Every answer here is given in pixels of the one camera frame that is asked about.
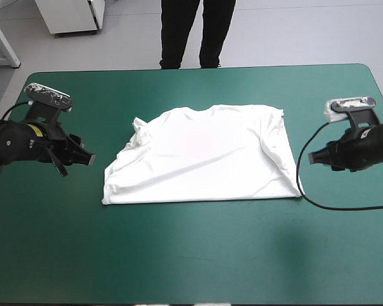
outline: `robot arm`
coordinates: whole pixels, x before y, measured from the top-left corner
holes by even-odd
[[[81,138],[67,135],[58,122],[60,112],[72,107],[71,97],[49,87],[32,83],[25,88],[32,105],[21,122],[0,120],[0,172],[14,161],[53,163],[64,177],[64,166],[91,165],[95,154],[83,149]]]

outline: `wrinkled fabric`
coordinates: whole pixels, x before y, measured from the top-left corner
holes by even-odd
[[[105,205],[300,196],[283,110],[183,107],[133,127],[105,170]]]

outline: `gray floor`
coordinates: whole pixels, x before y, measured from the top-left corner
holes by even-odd
[[[34,0],[0,10],[22,62],[0,68],[0,115],[37,71],[158,69],[160,0],[106,0],[105,15],[95,36],[55,38]],[[198,67],[201,29],[200,8],[183,68]],[[221,55],[225,67],[348,62],[369,66],[383,93],[383,0],[237,0]]]

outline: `person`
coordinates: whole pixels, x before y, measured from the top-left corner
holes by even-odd
[[[201,68],[219,66],[236,0],[204,0]],[[162,69],[180,68],[200,0],[161,0]]]

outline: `wire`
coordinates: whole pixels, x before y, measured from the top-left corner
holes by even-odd
[[[18,107],[18,106],[20,106],[20,105],[25,105],[25,104],[29,104],[29,102],[26,101],[26,102],[20,102],[20,103],[16,103],[16,104],[14,104],[12,107],[10,107],[10,108],[4,113],[4,115],[1,117],[1,120],[4,120],[4,118],[6,118],[7,115],[8,115],[14,108],[16,108],[16,107]]]
[[[7,6],[10,6],[10,5],[16,3],[17,1],[18,1],[18,0],[13,0],[13,2],[10,2],[10,3],[8,3],[8,4],[6,4],[6,5],[2,6],[2,7],[0,7],[0,10],[3,9],[3,8],[6,8]]]
[[[321,127],[319,127],[317,129],[317,131],[313,134],[312,137],[310,137],[310,139],[306,142],[306,144],[303,146],[302,150],[300,151],[300,154],[299,154],[299,159],[298,159],[298,165],[296,167],[296,184],[298,185],[298,189],[299,189],[299,192],[300,194],[302,195],[302,197],[304,197],[304,199],[306,201],[308,201],[309,203],[313,204],[314,206],[316,207],[319,207],[319,208],[322,208],[322,209],[326,209],[326,210],[339,210],[339,211],[347,211],[347,212],[354,212],[354,211],[360,211],[360,210],[377,210],[377,209],[383,209],[383,205],[381,206],[367,206],[367,207],[330,207],[330,206],[324,206],[324,205],[321,205],[321,204],[318,204],[317,202],[309,199],[305,193],[303,192],[303,190],[301,190],[301,186],[300,186],[300,182],[299,182],[299,172],[300,172],[300,163],[301,163],[301,158],[303,156],[303,153],[304,151],[306,150],[306,148],[308,147],[308,145],[310,145],[310,142],[312,142],[312,140],[317,136],[317,134],[320,133],[320,131],[322,129],[324,129],[326,126],[328,126],[329,123],[325,123],[323,124]]]

